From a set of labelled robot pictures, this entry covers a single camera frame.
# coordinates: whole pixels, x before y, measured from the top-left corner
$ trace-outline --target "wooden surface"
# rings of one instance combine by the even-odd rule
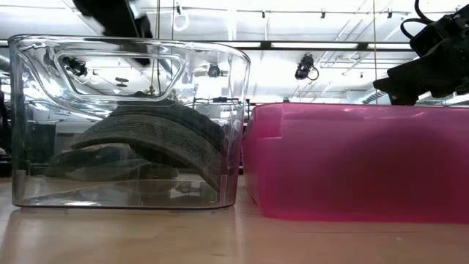
[[[469,225],[266,219],[239,187],[207,212],[43,210],[0,180],[0,263],[469,263]]]

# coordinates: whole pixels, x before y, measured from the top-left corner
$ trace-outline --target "ceiling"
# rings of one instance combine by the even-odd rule
[[[160,1],[161,39],[408,42],[399,25],[405,18],[416,17],[411,0],[176,2],[180,4],[182,14],[176,15],[172,26],[174,1]],[[438,19],[464,4],[467,3],[460,0],[423,0],[420,6],[429,18]],[[154,31],[157,1],[138,0],[136,6],[149,16]],[[92,19],[82,17],[72,0],[0,0],[0,13],[0,40],[27,33],[95,36],[103,30]],[[406,24],[411,34],[416,34],[422,27],[418,23]],[[251,58],[248,97],[260,103],[282,98],[313,103],[357,103],[372,88],[373,80],[386,76],[388,68],[416,57],[413,52],[246,53]],[[317,81],[297,81],[294,77],[297,64],[305,53],[312,54],[317,62],[320,72]],[[96,68],[99,67],[105,65],[97,63]]]

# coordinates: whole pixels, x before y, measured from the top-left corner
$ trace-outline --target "pink container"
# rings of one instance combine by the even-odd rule
[[[469,223],[469,109],[273,103],[243,140],[264,216]]]

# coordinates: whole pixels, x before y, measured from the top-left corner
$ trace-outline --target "transparent container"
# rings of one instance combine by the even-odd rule
[[[13,204],[235,203],[249,58],[213,43],[10,38]]]

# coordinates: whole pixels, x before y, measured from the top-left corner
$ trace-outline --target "pink plastic bin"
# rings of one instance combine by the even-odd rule
[[[469,223],[469,109],[273,103],[243,140],[264,216]]]

